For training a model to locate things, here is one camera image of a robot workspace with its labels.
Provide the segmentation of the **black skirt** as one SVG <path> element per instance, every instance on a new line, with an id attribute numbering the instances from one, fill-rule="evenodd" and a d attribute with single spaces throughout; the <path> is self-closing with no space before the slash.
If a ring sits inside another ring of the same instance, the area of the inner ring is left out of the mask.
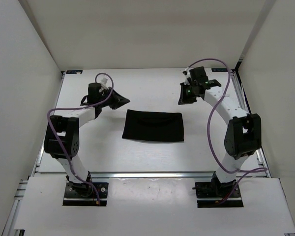
<path id="1" fill-rule="evenodd" d="M 183 142 L 182 114 L 128 110 L 122 138 L 161 143 Z"/>

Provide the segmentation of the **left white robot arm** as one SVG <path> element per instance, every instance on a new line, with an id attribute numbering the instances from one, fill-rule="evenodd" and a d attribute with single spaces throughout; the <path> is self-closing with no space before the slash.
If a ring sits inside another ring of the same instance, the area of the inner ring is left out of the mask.
<path id="1" fill-rule="evenodd" d="M 60 116 L 47 113 L 48 126 L 44 140 L 44 151 L 56 159 L 65 169 L 67 181 L 83 197 L 93 192 L 91 175 L 83 166 L 78 151 L 80 146 L 80 128 L 98 118 L 102 109 L 109 107 L 116 110 L 130 103 L 112 88 L 101 88 L 89 91 L 78 108 L 59 108 L 59 111 L 70 111 Z"/>

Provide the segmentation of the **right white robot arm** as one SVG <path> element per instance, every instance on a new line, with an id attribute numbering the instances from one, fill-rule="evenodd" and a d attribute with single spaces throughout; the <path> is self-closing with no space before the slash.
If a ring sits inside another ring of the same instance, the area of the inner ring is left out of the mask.
<path id="1" fill-rule="evenodd" d="M 212 106 L 206 133 L 211 153 L 219 168 L 213 174 L 211 191 L 215 196 L 221 197 L 228 192 L 237 173 L 246 175 L 263 171 L 262 168 L 252 170 L 241 168 L 243 163 L 261 148 L 261 118 L 258 114 L 249 114 L 239 107 L 226 95 L 226 90 L 217 80 L 180 84 L 179 105 L 192 104 L 197 98 Z M 214 112 L 217 112 L 227 125 L 224 138 L 225 156 L 222 161 L 219 161 L 213 150 L 210 136 L 210 123 Z"/>

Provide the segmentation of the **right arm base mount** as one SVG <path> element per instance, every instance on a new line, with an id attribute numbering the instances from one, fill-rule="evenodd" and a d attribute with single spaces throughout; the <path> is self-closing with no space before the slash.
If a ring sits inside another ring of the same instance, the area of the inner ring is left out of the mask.
<path id="1" fill-rule="evenodd" d="M 239 184 L 236 180 L 221 183 L 217 177 L 210 182 L 195 182 L 197 208 L 244 207 Z"/>

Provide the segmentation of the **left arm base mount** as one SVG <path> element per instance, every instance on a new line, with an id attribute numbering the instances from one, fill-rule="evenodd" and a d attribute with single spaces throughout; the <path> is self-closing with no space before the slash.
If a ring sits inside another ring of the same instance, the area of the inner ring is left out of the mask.
<path id="1" fill-rule="evenodd" d="M 63 206 L 76 206 L 76 207 L 105 207 L 108 199 L 108 182 L 93 182 L 92 183 L 99 196 L 92 187 L 85 184 L 73 184 L 67 182 L 63 195 Z"/>

